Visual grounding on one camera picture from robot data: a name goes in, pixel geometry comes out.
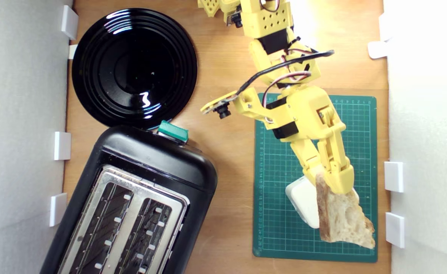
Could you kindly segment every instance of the grid lines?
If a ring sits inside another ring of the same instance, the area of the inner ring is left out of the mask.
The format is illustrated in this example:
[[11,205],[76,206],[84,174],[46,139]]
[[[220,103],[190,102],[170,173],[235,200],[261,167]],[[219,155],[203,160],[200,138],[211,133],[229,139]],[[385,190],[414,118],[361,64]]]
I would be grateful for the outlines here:
[[[276,94],[267,96],[275,101]],[[374,97],[330,96],[341,120],[345,153],[354,166],[354,187],[364,214],[373,222],[377,242],[377,130]],[[253,252],[256,256],[302,260],[375,262],[374,250],[351,243],[321,241],[318,229],[305,224],[285,194],[303,176],[289,143],[255,124],[255,206]]]

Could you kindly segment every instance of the bread slice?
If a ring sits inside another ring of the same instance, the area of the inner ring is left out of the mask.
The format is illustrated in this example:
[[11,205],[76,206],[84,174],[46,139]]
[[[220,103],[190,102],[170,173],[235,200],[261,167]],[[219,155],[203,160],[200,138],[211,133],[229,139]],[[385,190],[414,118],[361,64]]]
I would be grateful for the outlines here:
[[374,226],[362,212],[354,191],[335,194],[323,175],[316,177],[316,201],[320,217],[320,237],[326,242],[344,241],[373,249]]

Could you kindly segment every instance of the black plate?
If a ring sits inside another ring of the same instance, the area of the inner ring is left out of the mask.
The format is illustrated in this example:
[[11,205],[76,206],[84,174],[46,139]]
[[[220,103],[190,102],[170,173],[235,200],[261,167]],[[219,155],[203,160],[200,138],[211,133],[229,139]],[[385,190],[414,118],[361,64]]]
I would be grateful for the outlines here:
[[152,129],[189,101],[196,53],[182,26],[166,15],[119,10],[81,38],[72,78],[81,104],[100,123]]

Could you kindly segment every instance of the black toaster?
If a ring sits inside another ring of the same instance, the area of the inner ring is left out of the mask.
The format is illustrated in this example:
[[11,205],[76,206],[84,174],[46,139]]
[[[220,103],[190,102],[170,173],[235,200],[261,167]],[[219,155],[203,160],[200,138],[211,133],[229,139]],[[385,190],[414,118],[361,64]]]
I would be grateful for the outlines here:
[[41,274],[185,271],[217,175],[184,130],[167,126],[115,126],[100,136]]

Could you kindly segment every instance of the white wall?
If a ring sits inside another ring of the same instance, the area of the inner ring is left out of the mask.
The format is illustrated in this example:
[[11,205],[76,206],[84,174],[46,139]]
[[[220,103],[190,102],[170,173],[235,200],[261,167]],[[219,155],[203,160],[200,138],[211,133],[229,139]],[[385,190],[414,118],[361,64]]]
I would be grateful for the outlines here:
[[388,42],[391,161],[404,162],[405,249],[392,273],[447,274],[447,0],[385,0],[397,25]]
[[53,161],[54,132],[65,130],[64,3],[72,0],[0,0],[0,273],[39,272],[55,232],[48,220],[64,171]]

